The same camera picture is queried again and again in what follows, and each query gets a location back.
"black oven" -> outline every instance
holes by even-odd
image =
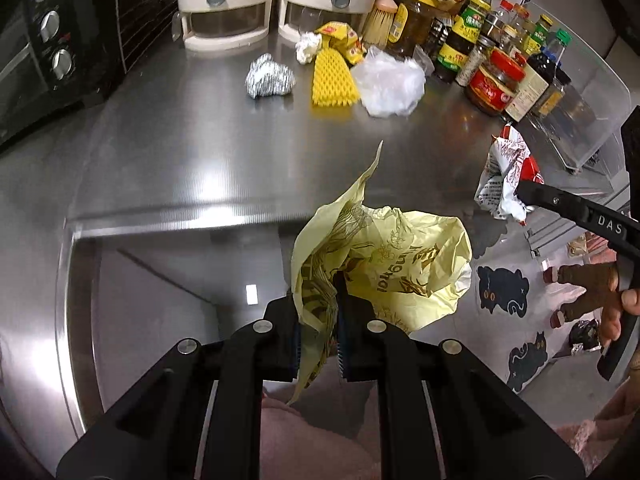
[[[177,0],[2,0],[0,144],[100,102],[170,24]]]

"metal countertop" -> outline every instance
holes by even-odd
[[[292,95],[246,95],[249,64],[264,52],[294,70]],[[162,40],[104,105],[0,155],[0,398],[51,472],[77,435],[64,303],[78,237],[310,218],[370,165],[380,140],[366,205],[460,216],[477,254],[506,231],[473,202],[500,119],[435,78],[408,118],[374,119],[359,104],[317,110],[312,76],[275,34],[211,56]],[[539,149],[548,183],[571,187]]]

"black cat sticker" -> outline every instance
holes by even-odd
[[[529,280],[522,276],[520,269],[511,272],[508,269],[478,267],[480,277],[480,308],[486,308],[491,314],[499,306],[508,314],[524,317],[527,313],[527,294]]]
[[[524,383],[533,378],[547,359],[545,333],[538,332],[535,343],[524,343],[521,348],[511,350],[507,386],[519,393]]]

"green bottle cap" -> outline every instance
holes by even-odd
[[[571,35],[564,29],[560,29],[558,30],[558,33],[556,34],[556,38],[558,38],[558,40],[562,41],[562,44],[564,46],[567,46],[569,43],[571,43]]]

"clear plastic bin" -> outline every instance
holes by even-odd
[[[534,22],[542,13],[552,17],[555,24],[551,37],[558,28],[564,28],[573,38],[561,60],[571,85],[546,118],[532,123],[544,131],[566,168],[580,171],[605,142],[620,134],[620,126],[632,110],[629,90],[570,27],[535,4],[528,4],[527,9]]]

